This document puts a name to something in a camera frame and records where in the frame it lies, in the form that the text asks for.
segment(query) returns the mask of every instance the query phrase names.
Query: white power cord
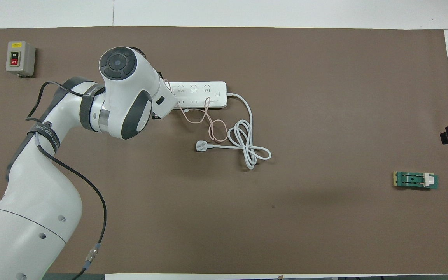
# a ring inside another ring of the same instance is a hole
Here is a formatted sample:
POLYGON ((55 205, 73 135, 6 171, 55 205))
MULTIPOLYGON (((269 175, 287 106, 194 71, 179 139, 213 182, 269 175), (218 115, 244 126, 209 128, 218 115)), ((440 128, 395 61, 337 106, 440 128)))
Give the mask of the white power cord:
POLYGON ((254 146, 254 137, 252 134, 254 119, 252 117, 252 110, 250 109, 247 101, 238 94, 228 93, 227 96, 237 97, 241 99, 241 101, 243 101, 243 103, 247 107, 248 114, 250 116, 250 122, 245 119, 240 119, 233 127, 228 130, 227 137, 229 138, 229 141, 234 144, 234 146, 212 145, 207 143, 206 141, 201 140, 196 142, 196 149, 197 151, 206 151, 207 149, 211 148, 242 149, 245 163, 247 164, 247 167, 252 170, 257 164, 257 159, 266 161, 272 157, 272 154, 268 149, 264 147, 254 146), (265 151, 268 156, 259 156, 258 154, 256 154, 256 150, 265 151))

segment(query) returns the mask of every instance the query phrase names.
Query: power outlet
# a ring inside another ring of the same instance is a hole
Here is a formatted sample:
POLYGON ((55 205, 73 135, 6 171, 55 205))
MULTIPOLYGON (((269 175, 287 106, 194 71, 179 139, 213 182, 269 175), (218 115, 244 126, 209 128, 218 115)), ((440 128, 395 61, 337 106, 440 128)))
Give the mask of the power outlet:
POLYGON ((208 97, 208 108, 218 109, 228 105, 228 89, 224 82, 170 82, 170 87, 183 109, 203 109, 208 97))

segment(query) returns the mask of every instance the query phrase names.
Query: black button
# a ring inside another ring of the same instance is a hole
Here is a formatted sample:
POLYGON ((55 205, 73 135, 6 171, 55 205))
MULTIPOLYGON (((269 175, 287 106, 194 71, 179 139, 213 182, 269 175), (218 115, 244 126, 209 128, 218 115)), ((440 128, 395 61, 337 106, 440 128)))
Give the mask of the black button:
POLYGON ((133 52, 130 49, 128 49, 128 48, 118 48, 118 49, 116 49, 114 51, 116 53, 121 53, 121 54, 123 54, 125 56, 129 56, 129 55, 133 54, 133 52))
POLYGON ((110 78, 120 78, 122 77, 121 73, 119 71, 111 71, 110 69, 105 69, 105 75, 109 76, 110 78))
POLYGON ((132 69, 134 68, 136 60, 135 59, 130 59, 128 58, 128 65, 126 65, 126 67, 124 68, 124 73, 126 73, 126 75, 129 75, 129 73, 132 71, 132 69))
POLYGON ((111 69, 120 70, 120 69, 126 67, 126 63, 127 63, 127 61, 126 61, 125 57, 123 57, 122 55, 119 55, 119 54, 114 54, 110 58, 108 65, 110 66, 111 69))
POLYGON ((160 104, 162 104, 162 102, 165 100, 165 97, 160 97, 158 100, 157 100, 157 104, 158 105, 160 105, 160 104))
POLYGON ((110 53, 110 52, 108 51, 108 52, 106 52, 106 53, 101 57, 101 60, 100 60, 100 66, 101 66, 101 67, 105 67, 105 66, 107 65, 108 58, 109 58, 111 55, 112 55, 112 53, 110 53))

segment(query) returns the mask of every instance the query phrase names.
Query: velcro strap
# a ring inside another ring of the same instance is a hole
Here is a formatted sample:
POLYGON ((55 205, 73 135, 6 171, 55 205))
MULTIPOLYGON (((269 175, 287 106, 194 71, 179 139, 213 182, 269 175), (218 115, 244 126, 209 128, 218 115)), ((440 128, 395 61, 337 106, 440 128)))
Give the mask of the velcro strap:
POLYGON ((36 122, 27 134, 34 132, 37 132, 43 135, 46 139, 48 139, 50 144, 53 146, 53 150, 55 150, 55 152, 60 147, 60 140, 58 139, 58 136, 56 135, 55 131, 48 126, 45 126, 42 122, 36 122))
POLYGON ((90 87, 82 95, 82 101, 80 102, 79 119, 82 127, 87 130, 98 132, 91 127, 91 121, 89 117, 91 115, 91 108, 93 107, 95 96, 103 92, 105 92, 105 85, 96 84, 90 87))

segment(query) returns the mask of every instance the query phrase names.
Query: brown board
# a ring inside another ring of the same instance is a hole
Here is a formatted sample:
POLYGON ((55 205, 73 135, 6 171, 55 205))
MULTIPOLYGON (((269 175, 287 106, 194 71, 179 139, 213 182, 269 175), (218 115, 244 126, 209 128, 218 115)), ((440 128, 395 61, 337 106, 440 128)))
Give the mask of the brown board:
MULTIPOLYGON (((95 182, 108 207, 91 273, 448 273, 442 30, 0 30, 0 198, 41 84, 101 82, 98 60, 115 46, 141 48, 170 81, 226 82, 252 108, 254 143, 273 156, 249 171, 239 150, 197 153, 207 126, 178 111, 131 140, 72 129, 56 156, 95 182), (37 48, 34 78, 5 71, 15 40, 37 48), (439 188, 394 187, 393 171, 435 173, 439 188)), ((210 114, 228 126, 247 119, 237 99, 210 114)), ((80 270, 102 223, 94 191, 64 173, 84 211, 55 273, 80 270)))

